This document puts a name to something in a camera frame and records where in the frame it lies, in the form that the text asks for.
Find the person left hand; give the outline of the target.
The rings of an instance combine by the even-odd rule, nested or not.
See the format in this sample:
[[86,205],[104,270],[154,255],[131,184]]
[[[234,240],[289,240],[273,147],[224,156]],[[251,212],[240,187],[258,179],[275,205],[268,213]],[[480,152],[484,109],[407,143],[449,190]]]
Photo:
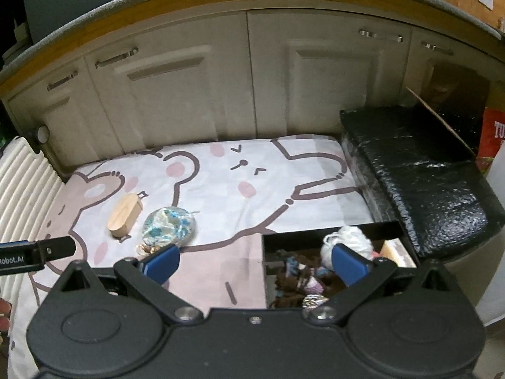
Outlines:
[[10,312],[12,306],[11,303],[7,302],[5,299],[0,298],[0,344],[3,343],[4,338],[7,335],[10,327]]

